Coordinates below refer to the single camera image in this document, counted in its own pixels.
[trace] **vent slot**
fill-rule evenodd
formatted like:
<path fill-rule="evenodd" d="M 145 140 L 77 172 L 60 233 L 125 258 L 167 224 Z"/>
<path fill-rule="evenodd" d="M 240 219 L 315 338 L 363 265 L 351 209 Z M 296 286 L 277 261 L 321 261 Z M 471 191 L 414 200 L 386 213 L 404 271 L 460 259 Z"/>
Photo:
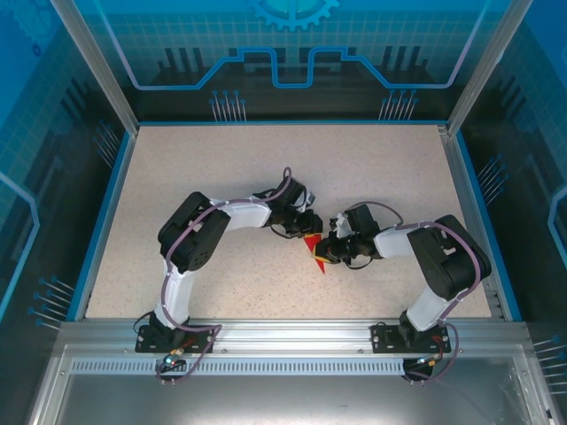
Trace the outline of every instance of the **vent slot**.
<path fill-rule="evenodd" d="M 183 375 L 194 359 L 167 375 Z M 158 359 L 75 359 L 74 375 L 154 375 Z M 401 359 L 204 359 L 195 375 L 403 375 Z"/>

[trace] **enclosure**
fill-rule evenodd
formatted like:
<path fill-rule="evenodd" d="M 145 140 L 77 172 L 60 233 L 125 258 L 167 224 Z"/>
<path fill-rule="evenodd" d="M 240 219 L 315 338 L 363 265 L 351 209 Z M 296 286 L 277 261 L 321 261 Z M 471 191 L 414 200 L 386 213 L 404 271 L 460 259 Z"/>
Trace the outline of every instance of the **enclosure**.
<path fill-rule="evenodd" d="M 2 5 L 3 423 L 564 422 L 567 5 Z M 423 353 L 373 352 L 369 328 L 425 285 L 416 259 L 323 274 L 300 238 L 250 228 L 193 289 L 212 351 L 153 378 L 163 354 L 132 327 L 159 300 L 160 228 L 193 191 L 248 197 L 286 166 L 324 233 L 377 200 L 453 214 L 486 252 L 442 380 L 400 378 Z"/>

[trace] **blue border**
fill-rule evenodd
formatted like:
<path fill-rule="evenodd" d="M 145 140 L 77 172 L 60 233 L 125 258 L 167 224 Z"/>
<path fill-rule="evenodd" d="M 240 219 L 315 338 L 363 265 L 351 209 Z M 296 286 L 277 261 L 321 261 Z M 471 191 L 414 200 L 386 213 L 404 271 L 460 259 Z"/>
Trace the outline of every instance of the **blue border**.
<path fill-rule="evenodd" d="M 485 226 L 486 235 L 488 236 L 488 243 L 490 244 L 490 247 L 493 251 L 494 262 L 496 263 L 495 265 L 500 275 L 502 289 L 504 290 L 504 296 L 506 297 L 506 300 L 502 301 L 506 302 L 506 304 L 508 305 L 512 320 L 522 321 L 522 314 L 520 313 L 520 309 L 517 306 L 516 296 L 514 295 L 514 290 L 512 289 L 512 283 L 510 282 L 508 271 L 506 270 L 506 266 L 504 265 L 504 259 L 502 258 L 500 247 L 498 246 L 498 242 L 496 241 L 496 234 L 494 233 L 493 223 L 490 221 L 490 216 L 488 215 L 488 210 L 486 209 L 485 200 L 482 198 L 482 192 L 480 191 L 480 186 L 478 185 L 477 175 L 475 174 L 475 170 L 472 166 L 469 150 L 467 149 L 467 146 L 464 142 L 461 130 L 457 132 L 457 142 L 459 143 L 462 159 L 469 175 L 470 185 L 472 186 L 472 190 L 477 201 L 480 217 Z"/>
<path fill-rule="evenodd" d="M 113 31 L 113 27 L 110 24 L 110 22 L 108 21 L 108 18 L 106 17 L 105 11 L 103 10 L 103 7 L 100 3 L 100 0 L 94 0 L 93 3 L 97 7 L 98 13 L 100 14 L 100 18 L 103 21 L 103 24 L 105 25 L 106 30 L 108 31 L 108 35 L 110 36 L 110 38 L 113 42 L 114 48 L 116 49 L 116 53 L 118 54 L 120 61 L 122 62 L 123 66 L 124 66 L 124 69 L 126 70 L 126 73 L 128 74 L 130 81 L 132 82 L 132 85 L 136 89 L 141 90 L 141 91 L 163 91 L 163 90 L 185 91 L 185 90 L 200 90 L 200 89 L 202 89 L 205 86 L 205 84 L 207 84 L 208 81 L 224 66 L 224 64 L 245 62 L 245 54 L 246 53 L 267 53 L 270 56 L 270 58 L 271 58 L 270 66 L 271 66 L 271 71 L 272 71 L 272 83 L 274 84 L 274 87 L 276 87 L 278 89 L 307 89 L 307 88 L 311 87 L 311 85 L 313 84 L 314 74 L 315 74 L 315 54 L 317 54 L 319 52 L 338 52 L 341 55 L 341 57 L 340 57 L 341 61 L 344 61 L 344 62 L 360 62 L 387 89 L 447 89 L 447 88 L 449 88 L 453 85 L 453 82 L 456 79 L 457 74 L 459 73 L 459 70 L 461 69 L 461 65 L 464 62 L 464 59 L 466 58 L 467 53 L 469 52 L 470 46 L 472 45 L 472 42 L 474 41 L 474 39 L 477 35 L 477 31 L 480 27 L 480 24 L 484 20 L 486 12 L 488 11 L 492 1 L 493 0 L 486 0 L 484 7 L 480 10 L 478 17 L 477 17 L 477 21 L 475 22 L 475 25 L 471 29 L 469 37 L 468 37 L 466 43 L 464 44 L 464 46 L 462 47 L 461 54 L 459 55 L 459 58 L 457 59 L 455 65 L 454 65 L 453 72 L 451 73 L 449 80 L 446 83 L 440 83 L 440 84 L 438 84 L 438 83 L 392 83 L 392 82 L 389 82 L 388 80 L 386 80 L 386 78 L 376 69 L 376 67 L 374 65 L 372 65 L 372 63 L 365 56 L 349 55 L 348 46 L 340 46 L 340 45 L 339 46 L 332 46 L 331 45 L 331 46 L 314 47 L 309 51 L 309 53 L 307 55 L 307 80 L 306 80 L 306 82 L 281 83 L 279 81 L 279 77 L 278 77 L 278 69 L 277 69 L 278 66 L 277 66 L 276 51 L 271 47 L 253 46 L 253 47 L 238 47 L 236 56 L 220 58 L 213 65 L 213 67 L 211 67 L 211 69 L 209 69 L 206 72 L 206 74 L 198 81 L 197 84 L 191 84 L 191 85 L 185 84 L 185 85 L 174 85 L 174 86 L 168 86 L 168 85 L 145 86 L 145 85 L 140 84 L 137 81 L 136 76 L 134 75 L 134 71 L 132 70 L 132 67 L 130 66 L 130 64 L 129 64 L 127 58 L 126 58 L 126 54 L 124 53 L 124 50 L 121 48 L 120 43 L 118 41 L 118 38 Z"/>
<path fill-rule="evenodd" d="M 563 261 L 563 265 L 567 268 L 567 251 L 565 250 L 565 246 L 563 245 L 563 241 L 559 236 L 559 232 L 555 227 L 555 216 L 557 215 L 557 206 L 559 205 L 559 201 L 567 197 L 567 185 L 560 188 L 551 198 L 551 206 L 549 207 L 549 215 L 548 215 L 548 228 L 549 233 L 551 233 L 551 237 L 553 237 L 553 241 L 555 242 L 555 247 L 559 251 L 559 255 L 561 256 L 561 260 Z"/>
<path fill-rule="evenodd" d="M 116 156 L 116 161 L 114 162 L 113 172 L 110 175 L 110 180 L 106 187 L 103 203 L 98 212 L 97 222 L 95 223 L 95 228 L 90 238 L 89 248 L 87 249 L 85 260 L 82 262 L 81 273 L 77 280 L 77 286 L 74 290 L 71 305 L 67 311 L 67 321 L 79 320 L 79 313 L 84 313 L 86 308 L 89 297 L 84 297 L 83 295 L 85 290 L 88 292 L 92 291 L 92 283 L 94 283 L 94 280 L 91 279 L 92 272 L 96 272 L 100 266 L 100 259 L 104 251 L 104 249 L 101 248 L 104 248 L 106 245 L 105 238 L 108 237 L 108 234 L 104 232 L 104 227 L 112 222 L 114 213 L 116 212 L 118 202 L 113 203 L 113 198 L 118 200 L 115 195 L 122 190 L 124 178 L 120 179 L 120 176 L 125 177 L 125 172 L 128 171 L 128 165 L 132 158 L 132 149 L 130 149 L 130 146 L 133 142 L 130 133 L 128 131 L 125 132 L 124 137 L 122 137 L 118 155 Z"/>
<path fill-rule="evenodd" d="M 39 222 L 39 213 L 37 211 L 37 204 L 35 203 L 34 197 L 27 192 L 23 187 L 20 187 L 16 184 L 10 177 L 0 171 L 0 182 L 4 183 L 14 192 L 16 195 L 21 197 L 24 201 L 26 201 L 27 205 L 29 206 L 29 211 L 32 214 L 32 221 L 34 222 L 34 226 L 32 227 L 29 236 L 27 237 L 26 244 L 24 245 L 24 249 L 19 256 L 18 263 L 16 264 L 16 268 L 12 273 L 12 277 L 10 278 L 10 282 L 8 283 L 8 287 L 6 288 L 6 292 L 2 296 L 2 302 L 0 302 L 0 322 L 4 318 L 6 313 L 6 309 L 10 304 L 10 300 L 12 299 L 12 295 L 14 290 L 16 289 L 16 285 L 18 284 L 19 277 L 21 276 L 21 272 L 26 265 L 27 257 L 29 256 L 29 252 L 32 251 L 32 247 L 34 246 L 35 238 L 37 237 L 37 233 L 39 232 L 40 222 Z"/>
<path fill-rule="evenodd" d="M 152 126 L 152 127 L 172 127 L 172 126 L 262 126 L 262 125 L 281 125 L 281 126 L 297 126 L 297 125 L 336 125 L 336 124 L 404 124 L 406 126 L 422 126 L 422 125 L 437 125 L 445 126 L 447 122 L 445 120 L 391 120 L 391 121 L 381 121 L 381 120 L 287 120 L 287 121 L 140 121 L 140 127 Z"/>

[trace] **robotic arm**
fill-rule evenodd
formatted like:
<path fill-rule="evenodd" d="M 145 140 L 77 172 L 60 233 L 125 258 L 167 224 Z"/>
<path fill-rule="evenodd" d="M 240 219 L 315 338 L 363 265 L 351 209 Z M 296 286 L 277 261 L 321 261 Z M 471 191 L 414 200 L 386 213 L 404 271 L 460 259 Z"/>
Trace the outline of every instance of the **robotic arm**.
<path fill-rule="evenodd" d="M 270 196 L 279 192 L 281 194 L 277 198 Z M 280 225 L 285 234 L 276 233 L 286 238 L 322 233 L 321 219 L 309 209 L 314 201 L 314 194 L 303 184 L 287 177 L 276 189 L 253 194 L 247 199 L 231 201 L 209 213 L 173 251 L 171 255 L 173 270 L 170 271 L 171 275 L 163 289 L 165 305 L 162 305 L 160 300 L 151 312 L 150 328 L 154 335 L 148 338 L 149 329 L 146 329 L 143 340 L 161 341 L 162 344 L 158 344 L 158 351 L 169 351 L 183 344 L 187 333 L 176 329 L 175 323 L 186 324 L 189 321 L 190 294 L 195 277 L 198 270 L 211 258 L 225 232 L 236 228 Z M 190 194 L 159 232 L 160 253 L 164 259 L 172 246 L 178 243 L 183 232 L 199 215 L 212 205 L 220 204 L 223 202 L 208 198 L 200 192 Z M 169 273 L 166 261 L 164 261 L 164 270 L 165 274 Z M 164 308 L 167 309 L 173 322 L 165 315 Z"/>
<path fill-rule="evenodd" d="M 406 350 L 418 350 L 423 341 L 429 341 L 430 330 L 439 328 L 439 320 L 478 284 L 475 263 L 464 245 L 478 263 L 480 280 L 492 272 L 488 257 L 452 215 L 425 226 L 417 223 L 382 230 L 368 206 L 362 204 L 331 219 L 330 226 L 329 236 L 315 246 L 318 259 L 350 266 L 359 255 L 370 261 L 410 255 L 417 258 L 427 286 L 416 303 L 401 314 L 397 331 L 382 334 L 386 347 L 403 344 Z"/>

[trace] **wire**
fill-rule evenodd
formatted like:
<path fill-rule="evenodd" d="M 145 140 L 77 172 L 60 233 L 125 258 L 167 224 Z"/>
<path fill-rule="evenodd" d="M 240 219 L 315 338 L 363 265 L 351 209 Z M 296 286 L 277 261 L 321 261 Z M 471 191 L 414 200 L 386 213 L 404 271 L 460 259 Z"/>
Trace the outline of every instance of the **wire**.
<path fill-rule="evenodd" d="M 394 213 L 394 215 L 395 215 L 396 217 L 398 217 L 398 220 L 399 220 L 399 222 L 398 222 L 398 224 L 396 224 L 396 226 L 401 226 L 402 224 L 404 224 L 404 218 L 401 216 L 401 214 L 400 214 L 399 212 L 397 212 L 396 210 L 394 210 L 394 209 L 393 209 L 392 207 L 390 207 L 389 205 L 383 204 L 383 203 L 378 202 L 378 201 L 362 201 L 362 202 L 357 202 L 356 204 L 351 205 L 351 206 L 349 206 L 348 208 L 346 208 L 346 210 L 352 210 L 353 208 L 357 208 L 357 207 L 359 207 L 359 206 L 366 205 L 366 204 L 368 204 L 368 205 L 378 205 L 378 206 L 381 206 L 382 208 L 385 208 L 386 210 L 388 210 L 388 211 Z"/>
<path fill-rule="evenodd" d="M 144 313 L 142 314 L 140 317 L 138 317 L 137 321 L 134 322 L 134 324 L 132 325 L 132 329 L 134 330 L 134 332 L 136 333 L 136 335 L 138 335 L 139 330 L 136 330 L 136 325 L 142 321 L 144 318 L 148 317 L 151 313 L 153 313 L 153 310 L 150 310 L 148 313 Z"/>
<path fill-rule="evenodd" d="M 272 230 L 272 232 L 274 232 L 276 235 L 282 237 L 283 239 L 293 239 L 293 236 L 284 235 L 283 233 L 280 233 L 277 230 L 275 230 L 274 226 L 270 226 L 269 228 L 270 228 L 270 230 Z"/>
<path fill-rule="evenodd" d="M 372 260 L 373 260 L 373 259 L 370 259 L 368 263 L 363 264 L 362 266 L 354 266 L 354 267 L 352 267 L 352 266 L 348 265 L 347 263 L 345 263 L 345 264 L 346 264 L 346 266 L 347 266 L 348 268 L 350 268 L 351 270 L 362 270 L 364 267 L 367 267 L 368 264 L 370 264 L 370 263 L 372 262 Z"/>
<path fill-rule="evenodd" d="M 457 360 L 457 355 L 459 354 L 459 346 L 460 346 L 460 341 L 459 341 L 459 332 L 457 332 L 457 328 L 454 324 L 449 323 L 449 322 L 443 322 L 443 323 L 439 323 L 440 326 L 442 327 L 448 327 L 451 328 L 454 332 L 454 354 L 451 357 L 451 359 L 449 360 L 449 362 L 447 363 L 447 365 L 445 366 L 445 368 L 443 368 L 443 370 L 441 372 L 439 372 L 438 374 L 436 374 L 435 376 L 429 377 L 427 376 L 427 379 L 425 381 L 423 381 L 424 383 L 432 383 L 437 381 L 441 376 L 443 376 L 444 374 L 446 374 L 448 372 L 448 370 L 453 367 L 454 362 Z M 417 372 L 408 372 L 409 374 L 414 374 L 416 375 Z"/>
<path fill-rule="evenodd" d="M 201 328 L 183 326 L 181 323 L 178 323 L 177 321 L 175 321 L 175 319 L 171 316 L 171 314 L 167 310 L 167 304 L 166 304 L 167 286 L 169 285 L 169 281 L 171 280 L 171 275 L 172 275 L 173 270 L 174 270 L 174 265 L 171 262 L 171 257 L 173 255 L 173 253 L 175 252 L 177 247 L 181 244 L 183 239 L 185 239 L 187 237 L 187 235 L 189 235 L 193 231 L 193 229 L 201 221 L 203 221 L 206 218 L 206 216 L 208 216 L 212 212 L 218 210 L 219 208 L 222 208 L 223 206 L 226 206 L 226 205 L 233 205 L 233 204 L 249 204 L 249 203 L 250 204 L 264 204 L 264 203 L 273 201 L 274 199 L 277 199 L 278 197 L 280 197 L 287 190 L 287 188 L 290 186 L 290 183 L 291 183 L 291 168 L 289 168 L 288 166 L 283 170 L 283 178 L 285 179 L 285 183 L 283 184 L 283 187 L 281 189 L 279 189 L 274 195 L 270 195 L 269 197 L 264 197 L 262 199 L 260 199 L 260 198 L 231 199 L 230 201 L 224 201 L 224 202 L 220 202 L 219 204 L 211 205 L 206 210 L 204 210 L 194 221 L 192 221 L 191 224 L 181 233 L 181 235 L 169 247 L 169 250 L 167 251 L 167 254 L 166 254 L 167 271 L 166 271 L 166 276 L 164 277 L 163 283 L 161 285 L 161 294 L 160 294 L 160 297 L 159 297 L 159 300 L 160 300 L 160 303 L 161 303 L 161 309 L 163 311 L 164 316 L 166 316 L 166 319 L 172 325 L 174 325 L 178 329 L 184 330 L 185 332 L 209 332 L 209 331 L 213 331 L 211 341 L 209 341 L 208 344 L 205 346 L 205 349 L 198 356 L 198 358 L 195 361 L 195 363 L 193 364 L 193 366 L 188 370 L 188 372 L 185 375 L 182 375 L 177 380 L 172 380 L 172 383 L 175 383 L 175 381 L 180 382 L 180 381 L 187 379 L 189 377 L 189 375 L 191 375 L 195 371 L 195 369 L 198 367 L 198 365 L 202 361 L 203 357 L 205 357 L 205 354 L 209 351 L 209 349 L 213 345 L 214 341 L 216 340 L 216 337 L 219 335 L 219 333 L 221 332 L 221 329 L 222 329 L 222 325 L 204 326 L 204 327 L 201 327 Z M 160 372 L 160 369 L 162 367 L 163 367 L 163 362 L 156 366 L 156 377 L 158 379 L 161 379 L 161 380 L 163 380 L 163 375 Z"/>

